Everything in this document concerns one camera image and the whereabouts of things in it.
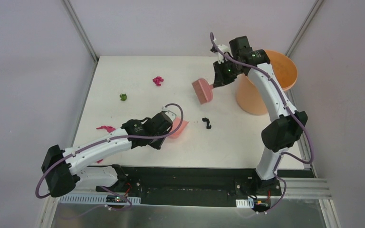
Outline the pink hand brush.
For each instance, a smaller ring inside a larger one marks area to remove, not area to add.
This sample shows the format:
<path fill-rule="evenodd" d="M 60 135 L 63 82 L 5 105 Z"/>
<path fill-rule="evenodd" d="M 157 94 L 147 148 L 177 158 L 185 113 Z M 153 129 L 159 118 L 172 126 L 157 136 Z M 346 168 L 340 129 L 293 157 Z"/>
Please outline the pink hand brush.
<path fill-rule="evenodd" d="M 199 78 L 192 82 L 193 89 L 200 104 L 209 103 L 213 100 L 213 85 L 204 78 Z"/>

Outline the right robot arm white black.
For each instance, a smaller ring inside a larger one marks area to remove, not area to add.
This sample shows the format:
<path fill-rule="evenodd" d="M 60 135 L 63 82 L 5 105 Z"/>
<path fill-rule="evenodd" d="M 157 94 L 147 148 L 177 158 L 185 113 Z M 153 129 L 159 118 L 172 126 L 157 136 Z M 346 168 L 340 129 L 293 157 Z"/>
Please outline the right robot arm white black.
<path fill-rule="evenodd" d="M 272 61 L 263 49 L 254 50 L 246 36 L 237 37 L 229 45 L 218 45 L 210 34 L 211 52 L 218 55 L 213 63 L 214 81 L 211 89 L 226 86 L 243 77 L 250 81 L 259 93 L 269 115 L 270 124 L 261 131 L 264 151 L 251 180 L 251 190 L 264 194 L 274 186 L 276 166 L 305 132 L 308 116 L 298 111 L 289 101 L 273 70 Z"/>

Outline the pink dustpan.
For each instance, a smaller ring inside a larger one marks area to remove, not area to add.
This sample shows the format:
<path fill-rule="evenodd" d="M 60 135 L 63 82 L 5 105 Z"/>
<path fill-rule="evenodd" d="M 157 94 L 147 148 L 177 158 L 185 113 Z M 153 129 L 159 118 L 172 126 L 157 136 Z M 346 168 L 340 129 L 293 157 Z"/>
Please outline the pink dustpan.
<path fill-rule="evenodd" d="M 178 138 L 182 134 L 182 132 L 185 130 L 188 123 L 189 123 L 189 121 L 181 120 L 180 117 L 176 117 L 173 120 L 173 125 L 172 125 L 172 128 L 170 130 L 170 133 L 173 132 L 173 134 L 170 134 L 168 136 L 168 138 L 171 138 L 171 139 Z"/>

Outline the orange plastic bucket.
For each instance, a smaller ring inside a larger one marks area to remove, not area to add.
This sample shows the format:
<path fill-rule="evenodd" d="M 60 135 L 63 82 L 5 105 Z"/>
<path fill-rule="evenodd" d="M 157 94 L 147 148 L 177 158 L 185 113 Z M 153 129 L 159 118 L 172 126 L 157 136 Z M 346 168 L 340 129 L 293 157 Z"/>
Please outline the orange plastic bucket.
<path fill-rule="evenodd" d="M 269 114 L 270 119 L 280 114 L 288 116 L 286 107 L 292 112 L 297 108 L 285 95 L 295 83 L 298 70 L 294 62 L 284 54 L 276 51 L 265 51 L 270 63 L 258 64 L 258 69 L 240 77 L 236 91 L 236 102 L 244 111 L 253 115 Z"/>

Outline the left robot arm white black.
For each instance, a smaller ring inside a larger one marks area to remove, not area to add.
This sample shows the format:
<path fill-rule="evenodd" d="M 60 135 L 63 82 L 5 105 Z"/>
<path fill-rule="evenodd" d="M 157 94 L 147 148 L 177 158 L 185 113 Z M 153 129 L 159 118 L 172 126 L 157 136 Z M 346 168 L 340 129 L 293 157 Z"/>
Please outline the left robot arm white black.
<path fill-rule="evenodd" d="M 128 120 L 108 135 L 82 146 L 65 149 L 51 146 L 41 165 L 43 176 L 36 187 L 36 196 L 44 198 L 39 194 L 43 181 L 47 184 L 48 196 L 61 197 L 70 193 L 86 181 L 87 175 L 82 175 L 85 168 L 118 152 L 147 145 L 159 150 L 171 134 L 176 117 L 171 111 L 161 111 L 152 118 Z"/>

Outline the black paper scrap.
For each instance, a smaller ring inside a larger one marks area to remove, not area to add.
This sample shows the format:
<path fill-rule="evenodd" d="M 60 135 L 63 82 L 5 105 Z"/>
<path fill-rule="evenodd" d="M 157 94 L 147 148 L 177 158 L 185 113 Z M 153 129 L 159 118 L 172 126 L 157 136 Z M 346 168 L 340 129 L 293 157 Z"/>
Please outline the black paper scrap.
<path fill-rule="evenodd" d="M 207 117 L 203 117 L 202 121 L 206 123 L 206 129 L 211 129 L 212 128 L 210 120 Z"/>

